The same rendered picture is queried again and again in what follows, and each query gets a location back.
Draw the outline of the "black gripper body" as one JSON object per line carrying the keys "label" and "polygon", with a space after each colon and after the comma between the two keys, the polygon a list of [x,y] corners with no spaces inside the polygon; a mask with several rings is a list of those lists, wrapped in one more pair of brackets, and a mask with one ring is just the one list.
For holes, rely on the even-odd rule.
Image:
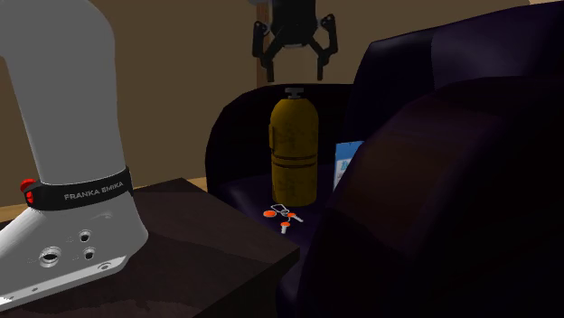
{"label": "black gripper body", "polygon": [[271,46],[306,46],[318,27],[315,0],[272,0]]}

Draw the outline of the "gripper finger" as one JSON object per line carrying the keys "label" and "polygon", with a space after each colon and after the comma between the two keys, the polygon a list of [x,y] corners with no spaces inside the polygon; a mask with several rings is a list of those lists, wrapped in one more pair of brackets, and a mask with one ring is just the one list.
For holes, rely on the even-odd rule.
{"label": "gripper finger", "polygon": [[338,52],[338,40],[336,31],[336,22],[333,14],[328,14],[319,21],[320,26],[328,32],[329,44],[323,48],[319,42],[311,36],[307,44],[313,49],[317,55],[317,79],[321,81],[324,77],[324,66],[329,63],[330,57]]}
{"label": "gripper finger", "polygon": [[283,48],[286,29],[285,26],[276,24],[275,36],[268,47],[264,49],[264,41],[269,32],[268,26],[260,21],[256,21],[253,25],[252,56],[259,59],[261,67],[267,73],[268,83],[275,80],[274,58]]}

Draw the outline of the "yellow bottle with grey cap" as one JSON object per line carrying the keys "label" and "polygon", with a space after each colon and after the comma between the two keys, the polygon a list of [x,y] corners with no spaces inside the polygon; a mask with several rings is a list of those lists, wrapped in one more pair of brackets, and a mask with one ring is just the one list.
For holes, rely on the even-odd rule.
{"label": "yellow bottle with grey cap", "polygon": [[302,207],[316,200],[319,117],[302,88],[286,88],[268,125],[272,195],[277,203]]}

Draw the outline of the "blue and white box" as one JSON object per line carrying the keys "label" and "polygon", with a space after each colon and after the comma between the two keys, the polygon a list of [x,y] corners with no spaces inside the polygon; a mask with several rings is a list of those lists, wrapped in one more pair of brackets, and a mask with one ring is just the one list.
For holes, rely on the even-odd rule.
{"label": "blue and white box", "polygon": [[363,141],[339,143],[335,147],[334,186],[336,188]]}

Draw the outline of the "key bunch with orange caps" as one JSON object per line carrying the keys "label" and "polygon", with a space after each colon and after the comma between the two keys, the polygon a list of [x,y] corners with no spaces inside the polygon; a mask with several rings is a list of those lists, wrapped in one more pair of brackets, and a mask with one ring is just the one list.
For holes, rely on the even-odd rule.
{"label": "key bunch with orange caps", "polygon": [[283,235],[287,233],[287,229],[292,225],[292,220],[300,223],[304,222],[296,213],[281,203],[271,205],[269,210],[263,212],[263,216],[270,219],[275,217],[283,218],[284,220],[280,222],[280,233]]}

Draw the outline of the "dark purple sofa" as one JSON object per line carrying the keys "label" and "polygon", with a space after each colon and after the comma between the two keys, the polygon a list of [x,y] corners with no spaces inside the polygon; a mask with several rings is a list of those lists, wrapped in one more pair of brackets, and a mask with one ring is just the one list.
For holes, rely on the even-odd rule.
{"label": "dark purple sofa", "polygon": [[305,97],[319,192],[284,313],[564,318],[564,0],[373,42],[353,84]]}

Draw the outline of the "dark robot stand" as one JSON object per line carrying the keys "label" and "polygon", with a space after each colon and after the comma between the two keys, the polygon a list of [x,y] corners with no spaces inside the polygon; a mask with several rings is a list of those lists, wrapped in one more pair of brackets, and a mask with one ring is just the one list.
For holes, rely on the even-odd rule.
{"label": "dark robot stand", "polygon": [[277,318],[297,245],[184,179],[0,231],[0,318]]}

